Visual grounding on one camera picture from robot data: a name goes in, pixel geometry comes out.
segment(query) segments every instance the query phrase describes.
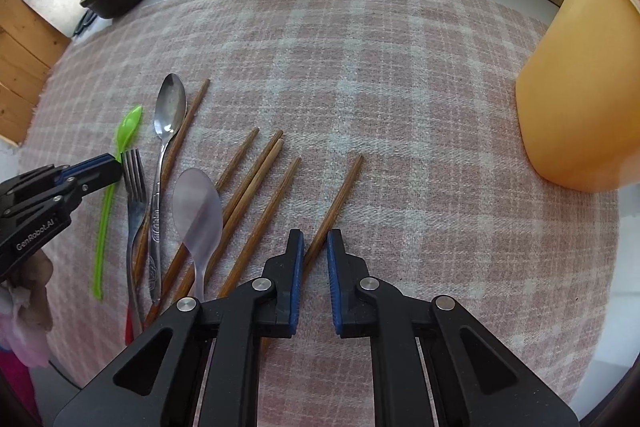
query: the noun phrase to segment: spoon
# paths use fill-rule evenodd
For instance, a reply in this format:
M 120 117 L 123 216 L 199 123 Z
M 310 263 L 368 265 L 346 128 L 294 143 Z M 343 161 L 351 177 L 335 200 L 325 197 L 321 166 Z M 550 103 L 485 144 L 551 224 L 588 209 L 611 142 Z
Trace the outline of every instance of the spoon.
M 136 132 L 141 117 L 142 106 L 136 106 L 124 116 L 121 123 L 116 128 L 116 132 L 113 136 L 113 143 L 115 144 L 114 157 L 118 162 L 120 161 L 120 153 L 127 149 L 133 134 Z M 114 190 L 115 184 L 109 185 L 102 197 L 102 214 L 100 215 L 100 226 L 98 227 L 98 240 L 95 245 L 94 285 L 92 288 L 96 299 L 102 299 L 104 245 L 107 240 L 107 227 L 109 225 L 109 215 L 111 213 L 111 203 L 113 201 Z
M 209 177 L 191 168 L 180 174 L 174 188 L 174 225 L 193 261 L 193 295 L 204 301 L 204 276 L 222 237 L 222 203 Z
M 160 272 L 160 175 L 162 159 L 171 139 L 180 129 L 187 113 L 187 95 L 180 77 L 169 73 L 162 82 L 156 99 L 154 128 L 162 140 L 158 168 L 151 196 L 151 226 L 149 227 L 149 295 L 153 304 L 159 304 L 162 295 Z

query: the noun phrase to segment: green plastic spoon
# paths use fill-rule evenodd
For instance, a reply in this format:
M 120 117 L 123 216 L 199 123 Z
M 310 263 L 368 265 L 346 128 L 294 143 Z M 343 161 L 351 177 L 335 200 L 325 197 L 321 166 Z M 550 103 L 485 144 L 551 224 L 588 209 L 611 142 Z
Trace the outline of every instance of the green plastic spoon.
M 122 119 L 116 128 L 113 143 L 116 146 L 115 158 L 120 161 L 120 153 L 127 149 L 131 137 L 136 132 L 140 118 L 142 116 L 142 106 L 136 106 Z M 98 241 L 95 245 L 94 264 L 94 297 L 102 299 L 102 267 L 104 266 L 104 245 L 107 241 L 107 227 L 109 225 L 109 214 L 111 213 L 111 202 L 116 184 L 111 184 L 104 192 L 102 199 L 102 214 L 100 215 L 100 227 L 98 228 Z

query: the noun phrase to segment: orange container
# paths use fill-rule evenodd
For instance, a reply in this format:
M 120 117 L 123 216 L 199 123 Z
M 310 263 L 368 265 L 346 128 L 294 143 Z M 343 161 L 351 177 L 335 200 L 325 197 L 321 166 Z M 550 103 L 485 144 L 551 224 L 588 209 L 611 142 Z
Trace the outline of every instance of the orange container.
M 542 178 L 585 192 L 640 181 L 640 1 L 564 0 L 516 103 Z

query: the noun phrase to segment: plaid tablecloth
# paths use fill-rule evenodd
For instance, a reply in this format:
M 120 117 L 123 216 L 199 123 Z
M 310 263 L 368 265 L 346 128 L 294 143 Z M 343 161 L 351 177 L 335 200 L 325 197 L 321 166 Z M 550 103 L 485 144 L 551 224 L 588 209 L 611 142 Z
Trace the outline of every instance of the plaid tablecloth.
M 134 145 L 150 185 L 162 79 L 191 97 L 211 78 L 162 201 L 163 267 L 178 246 L 177 175 L 212 179 L 254 126 L 241 174 L 277 128 L 286 148 L 208 287 L 213 297 L 291 158 L 303 163 L 245 278 L 282 253 L 290 228 L 309 242 L 357 152 L 360 180 L 337 226 L 350 253 L 406 295 L 459 299 L 564 399 L 591 359 L 616 253 L 617 200 L 539 178 L 524 152 L 514 79 L 542 23 L 487 0 L 168 0 L 71 46 L 56 65 L 22 147 L 21 168 L 112 149 L 142 103 Z M 84 199 L 46 252 L 54 354 L 86 383 L 124 347 L 126 195 L 116 191 L 105 298 L 90 293 L 101 194 Z M 331 321 L 324 254 L 303 293 L 298 334 L 278 341 L 260 384 L 260 425 L 373 424 L 370 353 Z

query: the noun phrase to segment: metal fork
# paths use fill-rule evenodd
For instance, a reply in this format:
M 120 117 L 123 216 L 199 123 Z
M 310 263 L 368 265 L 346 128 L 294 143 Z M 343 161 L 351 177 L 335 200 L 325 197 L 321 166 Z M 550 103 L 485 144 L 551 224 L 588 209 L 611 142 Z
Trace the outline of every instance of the metal fork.
M 129 309 L 127 321 L 131 320 L 133 338 L 142 333 L 142 317 L 138 306 L 138 296 L 133 283 L 132 251 L 138 231 L 142 226 L 146 213 L 145 173 L 138 149 L 129 149 L 121 153 L 124 184 L 127 188 L 127 215 L 129 219 L 129 237 L 127 239 L 127 290 L 129 292 Z

